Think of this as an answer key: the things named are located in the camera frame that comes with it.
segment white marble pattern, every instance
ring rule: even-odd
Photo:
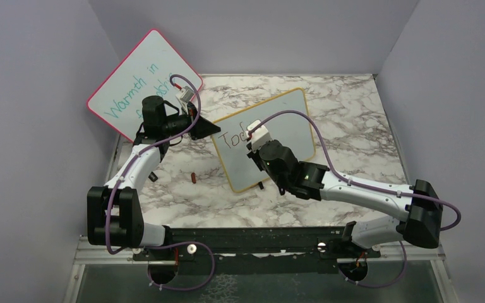
[[[202,114],[214,121],[296,87],[306,91],[311,117],[326,140],[336,169],[381,182],[405,177],[376,85],[359,76],[206,76],[200,93]],[[325,164],[317,143],[311,160]],[[129,155],[125,144],[119,165]],[[191,182],[196,173],[197,183]],[[211,138],[183,139],[170,147],[140,194],[146,223],[171,227],[286,227],[344,225],[381,217],[377,211],[336,201],[305,201],[280,196],[272,181],[233,193]]]

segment white connector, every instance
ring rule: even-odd
[[[181,104],[181,109],[185,112],[185,114],[188,114],[187,103],[190,102],[192,97],[194,97],[194,92],[188,86],[182,87],[176,93],[176,99],[179,101],[179,104]]]
[[[258,129],[256,129],[253,133],[252,136],[250,137],[248,135],[248,131],[252,130],[255,128],[259,123],[261,123],[260,120],[255,120],[250,124],[246,129],[246,137],[250,138],[250,143],[252,145],[252,152],[257,152],[265,143],[272,141],[272,137],[270,136],[270,133],[268,132],[268,129],[262,125]]]

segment pink-framed whiteboard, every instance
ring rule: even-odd
[[[133,141],[143,122],[142,100],[158,95],[178,106],[169,77],[181,74],[199,89],[202,78],[156,29],[150,30],[87,101],[96,116]],[[176,83],[184,86],[181,80]],[[167,114],[176,111],[170,107]]]

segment glass panel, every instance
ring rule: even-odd
[[[401,262],[373,262],[365,282],[385,283],[400,271]],[[190,287],[204,276],[177,276],[170,285]],[[216,275],[192,292],[159,291],[149,287],[144,265],[87,265],[78,302],[442,302],[429,261],[408,262],[402,281],[382,289],[351,285],[340,275]]]

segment screw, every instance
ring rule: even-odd
[[[187,246],[187,253],[189,254],[194,254],[196,250],[197,250],[197,247],[194,244],[190,244],[189,246]]]
[[[321,242],[321,243],[317,244],[317,250],[319,251],[319,253],[325,252],[326,251],[326,243]]]

